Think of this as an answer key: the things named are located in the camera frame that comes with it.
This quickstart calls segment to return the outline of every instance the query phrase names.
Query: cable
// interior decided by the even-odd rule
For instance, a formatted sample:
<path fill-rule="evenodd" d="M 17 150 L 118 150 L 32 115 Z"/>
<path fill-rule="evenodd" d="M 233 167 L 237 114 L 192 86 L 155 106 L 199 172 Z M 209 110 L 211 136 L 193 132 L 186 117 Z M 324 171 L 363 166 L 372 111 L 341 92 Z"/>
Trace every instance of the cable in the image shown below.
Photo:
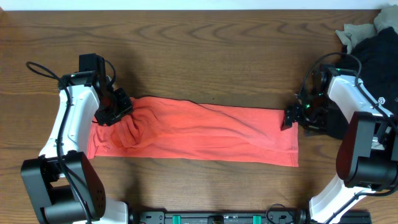
<path fill-rule="evenodd" d="M 359 90 L 359 92 L 370 102 L 370 104 L 373 106 L 373 108 L 375 108 L 378 112 L 380 112 L 380 114 L 382 114 L 383 118 L 387 120 L 387 122 L 389 123 L 389 125 L 391 126 L 391 128 L 394 130 L 395 134 L 398 136 L 398 128 L 397 126 L 394 124 L 394 121 L 382 110 L 380 109 L 380 104 L 379 103 L 375 103 L 373 101 L 373 99 L 371 99 L 370 96 L 368 96 L 368 94 L 365 93 L 365 91 L 362 88 L 363 83 L 358 83 L 359 80 L 359 76 L 361 74 L 362 71 L 362 63 L 361 61 L 355 57 L 354 55 L 350 55 L 350 54 L 346 54 L 343 52 L 333 52 L 333 53 L 329 53 L 326 54 L 322 57 L 320 57 L 306 72 L 301 88 L 300 88 L 300 92 L 298 93 L 298 97 L 301 97 L 302 92 L 305 89 L 305 82 L 307 80 L 308 74 L 313 70 L 313 68 L 319 63 L 321 62 L 323 59 L 331 56 L 331 55 L 341 55 L 341 56 L 349 56 L 352 59 L 354 59 L 357 63 L 358 63 L 358 71 L 356 72 L 355 75 L 355 86 L 357 87 L 357 89 Z M 346 204 L 344 204 L 336 213 L 334 213 L 327 221 L 325 224 L 329 224 L 338 214 L 340 214 L 342 211 L 344 211 L 344 209 L 346 209 L 349 205 L 351 205 L 355 200 L 358 200 L 360 196 L 371 196 L 371 197 L 385 197 L 388 195 L 393 194 L 394 192 L 396 192 L 398 190 L 398 184 L 396 184 L 394 186 L 393 189 L 384 192 L 384 193 L 358 193 L 355 194 L 353 198 L 351 198 Z"/>
<path fill-rule="evenodd" d="M 267 209 L 267 211 L 266 211 L 266 219 L 268 220 L 268 222 L 270 222 L 271 224 L 276 224 L 276 223 L 274 223 L 274 221 L 272 221 L 272 220 L 268 217 L 268 211 L 269 211 L 272 207 L 274 207 L 274 206 L 281 206 L 281 207 L 283 207 L 283 208 L 285 209 L 285 211 L 292 217 L 293 221 L 291 221 L 290 223 L 286 223 L 286 224 L 294 223 L 294 220 L 295 220 L 294 215 L 291 214 L 291 212 L 288 211 L 287 208 L 286 208 L 284 205 L 279 204 L 279 203 L 275 203 L 275 204 L 271 205 L 271 206 Z"/>
<path fill-rule="evenodd" d="M 115 81 L 116 81 L 116 70 L 114 69 L 114 67 L 113 67 L 113 65 L 112 65 L 112 63 L 111 63 L 110 61 L 105 60 L 105 62 L 106 62 L 106 63 L 112 68 L 112 70 L 113 70 L 113 77 L 112 77 L 112 80 L 106 85 L 106 88 L 107 88 L 107 89 L 110 89 L 110 88 L 112 87 L 113 83 L 115 83 Z"/>
<path fill-rule="evenodd" d="M 42 70 L 45 70 L 45 71 L 48 72 L 51 76 L 45 75 L 45 74 L 43 74 L 43 73 L 41 73 L 41 72 L 36 71 L 35 69 L 33 69 L 33 68 L 31 67 L 31 65 L 34 65 L 34 66 L 36 66 L 36 67 L 41 68 Z M 71 107 L 71 105 L 72 105 L 72 102 L 71 102 L 71 98 L 70 98 L 70 94 L 69 94 L 67 85 L 64 84 L 64 82 L 62 82 L 62 80 L 61 80 L 56 74 L 54 74 L 52 71 L 50 71 L 48 68 L 46 68 L 46 67 L 44 67 L 44 66 L 42 66 L 42 65 L 39 65 L 39 64 L 34 63 L 34 62 L 26 62 L 26 67 L 27 67 L 30 71 L 32 71 L 32 72 L 34 72 L 34 73 L 36 73 L 36 74 L 38 74 L 38 75 L 42 75 L 42 76 L 45 76 L 45 77 L 47 77 L 47 78 L 53 78 L 53 79 L 58 80 L 58 82 L 61 83 L 61 85 L 62 85 L 62 86 L 64 87 L 64 89 L 65 89 L 65 93 L 66 93 L 66 95 L 67 95 L 67 108 L 66 108 L 66 110 L 65 110 L 65 113 L 63 114 L 63 118 L 62 118 L 62 121 L 61 121 L 60 129 L 59 129 L 59 131 L 58 131 L 58 137 L 57 137 L 57 139 L 55 140 L 55 142 L 57 143 L 57 159 L 58 159 L 58 163 L 60 164 L 61 171 L 62 171 L 63 174 L 65 175 L 65 178 L 68 180 L 68 182 L 69 182 L 69 184 L 70 184 L 70 187 L 71 187 L 72 191 L 76 194 L 76 196 L 77 196 L 77 198 L 78 198 L 78 200 L 79 200 L 79 202 L 80 202 L 80 205 L 81 205 L 81 207 L 83 208 L 83 211 L 84 211 L 84 213 L 85 213 L 85 215 L 86 215 L 87 223 L 88 223 L 88 224 L 91 224 L 91 216 L 90 216 L 90 212 L 89 212 L 89 210 L 88 210 L 87 203 L 83 200 L 83 197 L 81 196 L 81 194 L 80 194 L 79 190 L 77 189 L 75 183 L 73 182 L 72 178 L 70 177 L 70 175 L 69 175 L 69 173 L 68 173 L 68 171 L 67 171 L 67 170 L 68 170 L 68 169 L 67 169 L 67 166 L 65 165 L 65 163 L 64 163 L 64 161 L 63 161 L 63 159 L 62 159 L 62 157 L 61 157 L 62 134 L 63 134 L 63 130 L 64 130 L 64 127 L 65 127 L 65 123 L 67 122 L 67 118 L 68 118 L 68 113 L 69 113 L 70 107 Z"/>

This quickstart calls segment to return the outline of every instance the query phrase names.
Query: black cloth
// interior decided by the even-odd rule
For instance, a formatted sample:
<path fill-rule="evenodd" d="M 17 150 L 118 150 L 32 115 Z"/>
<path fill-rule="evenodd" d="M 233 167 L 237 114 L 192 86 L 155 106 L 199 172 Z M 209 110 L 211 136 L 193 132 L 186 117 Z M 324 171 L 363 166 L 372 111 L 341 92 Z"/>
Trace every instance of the black cloth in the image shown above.
<path fill-rule="evenodd" d="M 384 29 L 359 43 L 351 55 L 362 63 L 360 78 L 366 89 L 376 100 L 384 97 L 382 106 L 398 116 L 398 34 L 392 27 Z M 358 64 L 345 56 L 336 68 L 357 70 Z"/>

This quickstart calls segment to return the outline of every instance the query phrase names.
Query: black cable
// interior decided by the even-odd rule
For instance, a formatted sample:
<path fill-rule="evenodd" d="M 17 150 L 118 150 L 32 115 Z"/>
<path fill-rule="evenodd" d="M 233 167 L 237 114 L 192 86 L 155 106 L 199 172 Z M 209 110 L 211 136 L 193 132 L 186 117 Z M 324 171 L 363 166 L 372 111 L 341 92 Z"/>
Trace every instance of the black cable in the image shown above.
<path fill-rule="evenodd" d="M 38 72 L 38 71 L 34 70 L 31 67 L 31 65 L 34 65 L 36 67 L 41 68 L 42 70 L 45 70 L 46 72 L 51 74 L 51 76 L 45 75 L 45 74 L 43 74 L 41 72 Z M 58 131 L 58 137 L 55 140 L 55 142 L 57 143 L 57 159 L 58 159 L 58 163 L 60 164 L 61 171 L 65 175 L 65 178 L 68 180 L 72 191 L 76 194 L 76 196 L 77 196 L 77 198 L 78 198 L 78 200 L 80 202 L 80 205 L 83 208 L 83 211 L 84 211 L 84 213 L 86 215 L 87 223 L 91 224 L 91 216 L 90 216 L 90 212 L 88 210 L 87 203 L 83 200 L 83 197 L 81 196 L 81 194 L 80 194 L 79 190 L 77 189 L 75 183 L 73 182 L 72 178 L 70 177 L 70 175 L 69 175 L 69 173 L 67 171 L 68 170 L 67 166 L 65 165 L 65 163 L 64 163 L 64 161 L 63 161 L 63 159 L 61 157 L 62 134 L 63 134 L 63 130 L 65 128 L 65 123 L 67 122 L 67 118 L 68 118 L 68 113 L 69 113 L 70 107 L 72 105 L 72 101 L 71 101 L 71 98 L 70 98 L 70 94 L 69 94 L 67 85 L 64 82 L 62 82 L 62 80 L 56 74 L 54 74 L 52 71 L 50 71 L 49 69 L 47 69 L 46 67 L 44 67 L 42 65 L 39 65 L 39 64 L 34 63 L 34 62 L 26 62 L 26 67 L 30 71 L 32 71 L 32 72 L 34 72 L 34 73 L 36 73 L 38 75 L 42 75 L 42 76 L 45 76 L 47 78 L 53 78 L 53 79 L 58 80 L 58 82 L 61 83 L 61 85 L 65 89 L 65 93 L 67 95 L 67 108 L 65 110 L 65 113 L 63 114 L 63 118 L 62 118 L 62 121 L 61 121 L 60 129 Z"/>
<path fill-rule="evenodd" d="M 114 69 L 114 67 L 113 67 L 113 65 L 112 65 L 112 63 L 111 63 L 110 61 L 105 60 L 105 62 L 106 62 L 106 63 L 112 68 L 112 70 L 113 70 L 113 77 L 112 77 L 112 80 L 106 85 L 106 88 L 107 88 L 107 89 L 110 89 L 110 88 L 112 87 L 113 83 L 115 83 L 115 81 L 116 81 L 116 69 Z"/>
<path fill-rule="evenodd" d="M 281 206 L 281 207 L 283 207 L 283 208 L 285 209 L 285 211 L 292 217 L 292 220 L 293 220 L 293 221 L 291 221 L 291 222 L 289 222 L 289 223 L 286 223 L 286 224 L 294 223 L 295 216 L 294 216 L 293 214 L 291 214 L 291 212 L 288 211 L 287 208 L 286 208 L 284 205 L 279 204 L 279 203 L 275 203 L 275 204 L 271 205 L 271 206 L 267 209 L 267 211 L 266 211 L 266 219 L 267 219 L 268 222 L 270 222 L 271 224 L 276 224 L 276 223 L 274 223 L 274 221 L 272 221 L 272 220 L 269 218 L 269 216 L 268 216 L 269 210 L 270 210 L 272 207 L 274 207 L 274 206 Z"/>
<path fill-rule="evenodd" d="M 349 57 L 351 57 L 352 59 L 354 59 L 354 60 L 358 63 L 358 71 L 356 72 L 356 75 L 355 75 L 355 83 L 354 83 L 355 86 L 357 87 L 357 89 L 359 90 L 359 92 L 370 102 L 370 104 L 372 105 L 372 107 L 375 108 L 378 112 L 380 112 L 380 114 L 382 114 L 383 118 L 387 120 L 387 122 L 389 123 L 389 125 L 391 126 L 391 128 L 394 130 L 395 134 L 398 136 L 398 128 L 397 128 L 397 126 L 394 124 L 393 119 L 390 118 L 382 109 L 380 109 L 379 103 L 375 103 L 375 102 L 373 101 L 373 99 L 371 99 L 371 97 L 368 96 L 368 94 L 365 93 L 365 91 L 364 91 L 363 88 L 362 88 L 363 83 L 358 83 L 358 79 L 359 79 L 359 76 L 360 76 L 361 71 L 362 71 L 362 63 L 361 63 L 361 61 L 360 61 L 357 57 L 355 57 L 354 55 L 346 54 L 346 53 L 343 53 L 343 52 L 333 52 L 333 53 L 329 53 L 329 54 L 326 54 L 326 55 L 320 57 L 320 58 L 307 70 L 307 72 L 306 72 L 306 74 L 305 74 L 305 76 L 304 76 L 304 79 L 303 79 L 301 88 L 300 88 L 300 92 L 298 93 L 297 96 L 298 96 L 298 97 L 301 97 L 301 94 L 302 94 L 302 92 L 303 92 L 304 89 L 305 89 L 305 81 L 307 80 L 307 77 L 308 77 L 309 73 L 313 70 L 313 68 L 314 68 L 319 62 L 321 62 L 323 59 L 325 59 L 325 58 L 327 58 L 327 57 L 329 57 L 329 56 L 331 56 L 331 55 L 349 56 Z M 363 192 L 361 192 L 361 193 L 355 194 L 354 197 L 351 198 L 347 203 L 345 203 L 336 213 L 334 213 L 334 214 L 332 215 L 332 217 L 330 217 L 330 218 L 326 221 L 325 224 L 329 224 L 329 223 L 330 223 L 338 214 L 340 214 L 344 209 L 346 209 L 349 205 L 351 205 L 355 200 L 358 200 L 360 196 L 385 197 L 385 196 L 388 196 L 388 195 L 391 195 L 391 194 L 395 193 L 397 190 L 398 190 L 398 184 L 396 184 L 396 185 L 394 186 L 393 189 L 391 189 L 391 190 L 389 190 L 389 191 L 387 191 L 387 192 L 384 192 L 384 193 L 363 193 Z"/>

